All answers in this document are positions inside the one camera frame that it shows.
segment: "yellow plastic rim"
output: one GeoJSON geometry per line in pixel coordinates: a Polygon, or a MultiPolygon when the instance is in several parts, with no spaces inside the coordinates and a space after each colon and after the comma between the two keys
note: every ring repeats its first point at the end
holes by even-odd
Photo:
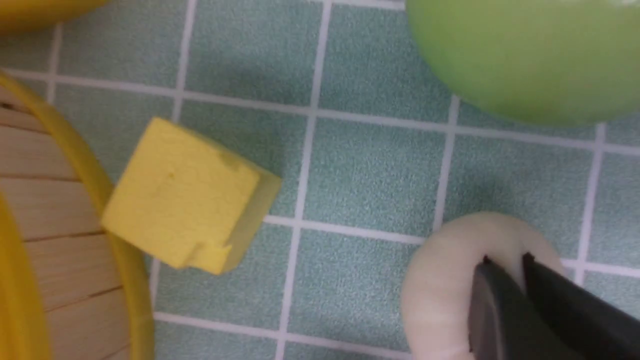
{"type": "MultiPolygon", "coordinates": [[[[22,101],[48,130],[82,180],[98,215],[102,216],[113,185],[89,146],[51,105],[1,71],[0,86],[22,101]]],[[[131,335],[129,359],[153,360],[154,321],[142,253],[112,234],[107,233],[107,236],[120,273],[129,312],[131,335]]],[[[8,250],[3,249],[0,252],[0,355],[5,354],[3,351],[6,348],[6,354],[12,354],[8,351],[23,351],[17,353],[15,357],[6,357],[7,359],[49,360],[51,351],[44,307],[40,300],[35,276],[31,271],[27,254],[22,248],[22,239],[15,222],[1,198],[0,240],[3,246],[8,246],[8,250]],[[4,256],[13,259],[5,262],[4,256]],[[7,297],[7,293],[2,291],[9,291],[9,294],[15,295],[7,297]],[[12,313],[11,318],[7,318],[7,322],[3,321],[5,318],[1,309],[4,305],[3,301],[18,303],[13,304],[15,308],[6,307],[9,311],[17,311],[12,313]],[[24,345],[26,348],[12,344],[24,345]]]]}

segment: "yellow sponge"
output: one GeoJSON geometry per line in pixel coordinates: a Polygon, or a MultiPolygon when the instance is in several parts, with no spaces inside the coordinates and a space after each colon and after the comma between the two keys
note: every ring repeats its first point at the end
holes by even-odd
{"type": "Polygon", "coordinates": [[[102,225],[175,267],[236,267],[280,189],[280,178],[222,145],[154,118],[102,225]]]}

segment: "wooden slat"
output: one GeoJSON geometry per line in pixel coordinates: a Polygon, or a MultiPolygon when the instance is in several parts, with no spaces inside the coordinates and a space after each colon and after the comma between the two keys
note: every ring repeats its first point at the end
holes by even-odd
{"type": "Polygon", "coordinates": [[[0,176],[77,179],[53,137],[0,126],[0,176]]]}
{"type": "Polygon", "coordinates": [[[82,183],[0,178],[0,192],[25,240],[101,231],[82,183]]]}
{"type": "Polygon", "coordinates": [[[104,360],[129,360],[129,353],[131,352],[131,348],[125,347],[124,349],[118,351],[117,353],[107,356],[104,360]]]}
{"type": "Polygon", "coordinates": [[[103,234],[27,242],[46,310],[122,285],[103,234]]]}
{"type": "Polygon", "coordinates": [[[54,360],[103,360],[129,343],[123,290],[47,313],[54,360]]]}
{"type": "Polygon", "coordinates": [[[0,108],[0,125],[19,127],[41,133],[47,132],[35,116],[6,108],[0,108]]]}

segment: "white foam object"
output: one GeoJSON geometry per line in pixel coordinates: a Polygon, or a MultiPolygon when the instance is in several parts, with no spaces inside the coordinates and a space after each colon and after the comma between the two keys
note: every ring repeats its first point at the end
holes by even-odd
{"type": "Polygon", "coordinates": [[[474,360],[467,318],[474,268],[484,256],[524,289],[522,256],[564,273],[549,242],[527,223],[476,213],[445,224],[413,255],[404,278],[401,311],[414,360],[474,360]]]}

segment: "white grout line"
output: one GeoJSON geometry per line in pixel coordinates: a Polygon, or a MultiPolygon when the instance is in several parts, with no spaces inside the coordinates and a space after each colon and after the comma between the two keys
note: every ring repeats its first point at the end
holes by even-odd
{"type": "Polygon", "coordinates": [[[449,184],[449,171],[451,169],[451,159],[453,157],[453,147],[456,139],[455,128],[458,124],[458,113],[460,112],[460,98],[451,96],[449,106],[449,120],[447,121],[449,130],[444,142],[444,152],[442,154],[442,165],[440,167],[440,179],[438,180],[438,191],[436,193],[435,212],[433,215],[433,225],[431,231],[438,231],[442,226],[444,218],[444,208],[447,200],[447,185],[449,184]]]}
{"type": "Polygon", "coordinates": [[[640,156],[640,147],[629,145],[604,144],[604,151],[620,155],[640,156]]]}
{"type": "Polygon", "coordinates": [[[596,193],[598,192],[598,180],[602,167],[602,151],[607,138],[607,127],[599,124],[596,127],[596,145],[593,151],[593,162],[587,182],[587,194],[584,199],[584,212],[582,215],[582,228],[580,229],[580,242],[578,244],[578,260],[575,267],[575,283],[584,284],[584,266],[589,254],[589,240],[591,238],[591,224],[593,223],[593,210],[595,207],[596,193]]]}
{"type": "Polygon", "coordinates": [[[318,114],[318,117],[327,117],[327,118],[337,119],[337,120],[363,122],[366,124],[375,124],[375,125],[382,125],[382,126],[396,126],[396,127],[403,127],[406,129],[439,131],[443,133],[449,130],[449,126],[447,124],[440,124],[437,122],[395,119],[392,117],[381,117],[381,116],[374,116],[374,115],[346,113],[343,111],[335,111],[335,110],[327,110],[327,109],[319,109],[317,111],[317,114],[318,114]]]}
{"type": "Polygon", "coordinates": [[[123,83],[121,81],[101,80],[101,79],[86,79],[76,78],[74,76],[56,76],[57,83],[87,86],[92,88],[102,88],[109,90],[121,90],[134,92],[139,94],[149,94],[158,96],[175,97],[175,89],[163,88],[160,86],[151,86],[137,83],[123,83]]]}
{"type": "Polygon", "coordinates": [[[301,227],[308,230],[324,231],[326,233],[341,234],[347,236],[357,236],[361,238],[371,238],[379,240],[393,241],[397,243],[421,245],[424,238],[420,236],[403,235],[397,233],[388,233],[386,231],[361,229],[358,227],[350,227],[344,225],[327,224],[324,222],[315,222],[303,220],[301,227]]]}
{"type": "Polygon", "coordinates": [[[372,347],[368,345],[360,345],[346,343],[343,341],[316,338],[314,336],[287,334],[287,341],[294,343],[313,345],[317,347],[331,348],[345,352],[356,352],[359,354],[367,354],[376,357],[386,357],[389,359],[410,360],[411,354],[401,351],[389,350],[380,347],[372,347]]]}
{"type": "Polygon", "coordinates": [[[198,318],[191,318],[188,316],[174,315],[168,313],[155,312],[154,319],[157,321],[175,323],[179,325],[187,325],[197,327],[200,329],[208,329],[214,331],[229,332],[232,334],[254,336],[256,338],[267,338],[279,340],[283,338],[286,341],[295,343],[301,343],[306,345],[313,345],[317,347],[330,348],[334,350],[341,350],[345,352],[357,352],[360,354],[369,354],[372,356],[387,357],[389,359],[409,360],[411,355],[406,352],[394,351],[380,347],[371,347],[367,345],[359,345],[353,343],[346,343],[343,341],[329,340],[323,338],[317,338],[315,336],[306,336],[298,334],[286,333],[284,336],[278,331],[260,329],[257,327],[235,325],[232,323],[215,322],[211,320],[203,320],[198,318]]]}
{"type": "Polygon", "coordinates": [[[584,269],[590,272],[599,272],[602,274],[612,274],[619,276],[635,277],[640,279],[640,269],[627,268],[618,265],[607,265],[598,263],[584,263],[584,269]]]}
{"type": "MultiPolygon", "coordinates": [[[[50,76],[43,72],[33,72],[27,70],[7,69],[4,71],[9,75],[16,78],[48,81],[50,76]]],[[[94,88],[103,88],[110,90],[121,90],[128,92],[135,92],[141,94],[158,95],[175,98],[177,96],[176,89],[163,88],[160,86],[150,86],[139,83],[126,83],[121,81],[110,81],[101,79],[87,79],[77,78],[74,76],[54,76],[54,80],[57,83],[64,83],[77,86],[88,86],[94,88]]],[[[328,109],[317,109],[312,111],[311,108],[305,106],[284,105],[273,102],[255,101],[246,99],[237,99],[233,97],[225,97],[220,95],[202,94],[198,92],[184,91],[183,96],[185,99],[213,102],[216,104],[224,104],[229,106],[237,106],[249,109],[258,109],[266,111],[278,111],[282,113],[290,113],[295,115],[310,115],[312,112],[317,114],[318,117],[329,117],[337,120],[365,122],[368,124],[377,124],[382,126],[396,126],[404,127],[408,129],[420,129],[425,131],[439,131],[446,133],[448,129],[447,124],[439,124],[434,122],[424,122],[419,120],[407,120],[397,119],[392,117],[379,117],[374,115],[362,115],[356,113],[347,113],[343,111],[335,111],[328,109]]],[[[541,145],[555,145],[560,147],[569,147],[576,149],[593,150],[595,148],[595,142],[589,140],[575,140],[569,138],[560,138],[557,136],[545,136],[529,133],[519,133],[516,131],[505,131],[497,129],[483,129],[480,127],[470,126],[456,126],[456,135],[477,136],[481,138],[496,138],[503,140],[514,140],[518,142],[537,143],[541,145]]],[[[613,154],[622,154],[629,156],[640,156],[640,147],[630,145],[618,145],[606,143],[603,146],[605,152],[613,154]]]]}
{"type": "Polygon", "coordinates": [[[231,332],[232,334],[249,335],[257,338],[277,339],[278,332],[256,327],[234,325],[232,323],[221,323],[210,320],[190,318],[187,316],[173,315],[168,313],[154,313],[154,319],[162,322],[177,323],[180,325],[188,325],[199,327],[201,329],[209,329],[215,331],[231,332]]]}
{"type": "Polygon", "coordinates": [[[287,265],[287,275],[282,296],[282,310],[280,312],[280,336],[276,346],[275,360],[284,358],[287,328],[289,326],[289,313],[291,311],[291,299],[293,297],[293,285],[295,280],[296,262],[298,260],[298,247],[300,245],[301,223],[305,209],[305,199],[307,197],[307,183],[309,168],[311,164],[311,152],[313,148],[314,133],[316,131],[317,108],[320,101],[320,90],[322,83],[324,56],[326,53],[326,42],[329,34],[329,22],[331,19],[332,0],[323,3],[322,17],[320,20],[320,30],[318,32],[318,46],[316,50],[316,62],[314,66],[314,77],[311,86],[310,113],[307,120],[307,130],[302,152],[302,166],[300,178],[298,179],[298,198],[296,199],[296,209],[294,212],[295,223],[291,235],[291,248],[289,249],[289,263],[287,265]]]}
{"type": "Polygon", "coordinates": [[[193,23],[196,17],[196,7],[198,0],[187,2],[187,12],[184,19],[184,29],[182,30],[182,41],[180,42],[180,60],[178,61],[178,78],[175,86],[175,97],[173,98],[173,113],[171,120],[175,123],[180,121],[182,112],[182,102],[184,100],[184,87],[187,81],[187,69],[189,67],[189,45],[191,34],[193,33],[193,23]]]}
{"type": "Polygon", "coordinates": [[[351,227],[337,224],[329,224],[327,222],[317,222],[311,220],[295,220],[292,218],[278,217],[275,215],[267,215],[264,222],[272,225],[282,225],[288,227],[300,227],[305,230],[324,231],[326,233],[341,234],[346,236],[357,236],[359,238],[370,238],[377,240],[386,240],[396,243],[405,243],[412,245],[421,245],[424,238],[420,236],[405,235],[398,233],[389,233],[386,231],[362,229],[359,227],[351,227]]]}
{"type": "Polygon", "coordinates": [[[366,8],[377,8],[384,10],[400,10],[404,11],[404,1],[399,0],[333,0],[334,4],[338,5],[351,5],[361,6],[366,8]]]}
{"type": "Polygon", "coordinates": [[[151,306],[156,308],[156,294],[158,291],[158,281],[160,279],[160,260],[154,258],[149,270],[149,294],[151,296],[151,306]]]}
{"type": "Polygon", "coordinates": [[[555,145],[561,147],[572,147],[576,149],[593,150],[595,142],[587,140],[574,140],[560,138],[556,136],[545,136],[529,133],[518,133],[516,131],[483,129],[480,127],[457,126],[457,135],[471,135],[483,138],[496,138],[503,140],[515,140],[519,142],[538,143],[542,145],[555,145]]]}
{"type": "Polygon", "coordinates": [[[47,102],[53,104],[56,100],[56,74],[60,63],[60,48],[62,47],[62,23],[57,23],[53,29],[51,54],[49,55],[49,72],[47,73],[47,102]]]}
{"type": "Polygon", "coordinates": [[[311,112],[309,107],[278,104],[276,102],[266,102],[259,100],[246,100],[238,99],[236,97],[227,97],[220,95],[203,94],[198,92],[184,92],[184,98],[194,101],[213,102],[215,104],[237,106],[240,108],[266,110],[266,111],[278,111],[281,113],[288,113],[294,115],[308,116],[311,112]]]}

